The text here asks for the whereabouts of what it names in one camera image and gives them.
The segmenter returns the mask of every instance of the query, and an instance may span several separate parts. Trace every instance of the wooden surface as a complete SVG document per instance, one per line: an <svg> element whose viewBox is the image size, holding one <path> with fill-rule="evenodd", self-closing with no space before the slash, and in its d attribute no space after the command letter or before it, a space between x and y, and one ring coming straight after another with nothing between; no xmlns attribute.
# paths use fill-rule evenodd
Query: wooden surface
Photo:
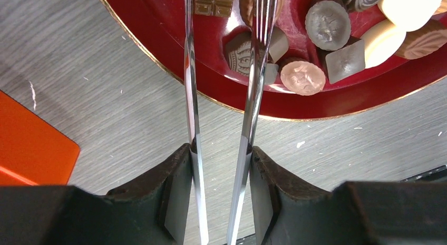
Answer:
<svg viewBox="0 0 447 245"><path fill-rule="evenodd" d="M0 0L0 19L0 89L33 110L31 81L34 112L81 146L71 184L106 193L187 141L183 86L134 45L98 0ZM446 89L443 80L329 121L261 119L255 144L326 190L344 180L407 178L447 163ZM210 244L223 244L242 114L202 97L199 113ZM253 232L248 188L239 237ZM186 233L186 244L199 244L193 194Z"/></svg>

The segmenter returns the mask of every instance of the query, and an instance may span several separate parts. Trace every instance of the orange container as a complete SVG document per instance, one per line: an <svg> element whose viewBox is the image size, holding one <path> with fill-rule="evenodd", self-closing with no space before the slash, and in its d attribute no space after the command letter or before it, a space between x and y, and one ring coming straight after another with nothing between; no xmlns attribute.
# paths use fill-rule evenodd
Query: orange container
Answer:
<svg viewBox="0 0 447 245"><path fill-rule="evenodd" d="M0 185L67 184L79 146L0 91Z"/></svg>

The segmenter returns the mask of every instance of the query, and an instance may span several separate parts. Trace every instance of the red tray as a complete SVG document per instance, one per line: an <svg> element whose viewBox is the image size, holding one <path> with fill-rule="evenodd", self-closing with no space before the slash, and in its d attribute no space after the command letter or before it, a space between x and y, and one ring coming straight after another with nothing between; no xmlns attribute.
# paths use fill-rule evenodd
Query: red tray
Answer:
<svg viewBox="0 0 447 245"><path fill-rule="evenodd" d="M115 20L162 69L183 79L184 0L101 0ZM243 111L248 78L231 71L223 46L236 34L247 31L239 16L239 0L230 18L194 16L197 88L206 98ZM311 0L285 0L277 21L289 37L285 56L298 56L317 65L320 61L306 35L304 17ZM360 37L385 19L377 6L351 13L352 35ZM447 25L447 14L435 16ZM447 45L418 60L392 56L380 66L364 70L313 96L290 94L278 78L265 87L260 114L282 120L318 120L358 113L401 99L447 75Z"/></svg>

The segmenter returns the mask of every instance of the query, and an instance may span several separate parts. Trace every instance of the white chocolate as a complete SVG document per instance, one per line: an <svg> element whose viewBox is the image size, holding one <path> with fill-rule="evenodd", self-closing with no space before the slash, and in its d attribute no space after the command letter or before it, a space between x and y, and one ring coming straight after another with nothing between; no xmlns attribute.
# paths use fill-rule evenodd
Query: white chocolate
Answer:
<svg viewBox="0 0 447 245"><path fill-rule="evenodd" d="M412 32L427 23L441 0L380 0L377 5L397 27Z"/></svg>
<svg viewBox="0 0 447 245"><path fill-rule="evenodd" d="M365 68L378 66L390 58L405 40L406 31L384 20L362 35L365 41Z"/></svg>

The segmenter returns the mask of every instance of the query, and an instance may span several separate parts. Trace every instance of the white scratch mark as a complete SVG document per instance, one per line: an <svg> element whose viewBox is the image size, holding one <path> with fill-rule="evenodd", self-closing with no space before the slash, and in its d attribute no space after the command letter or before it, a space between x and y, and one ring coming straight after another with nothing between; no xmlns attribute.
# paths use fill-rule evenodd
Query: white scratch mark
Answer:
<svg viewBox="0 0 447 245"><path fill-rule="evenodd" d="M301 146L304 145L304 143L306 143L306 141L301 141L301 142L296 143L296 148L297 149L301 148Z"/></svg>
<svg viewBox="0 0 447 245"><path fill-rule="evenodd" d="M33 106L33 108L34 108L34 110L36 110L36 105L37 105L37 102L36 102L36 92L34 91L34 86L33 86L33 83L31 82L31 81L29 81L30 82L30 87L31 87L31 97L33 98L33 102L34 102L34 106Z"/></svg>

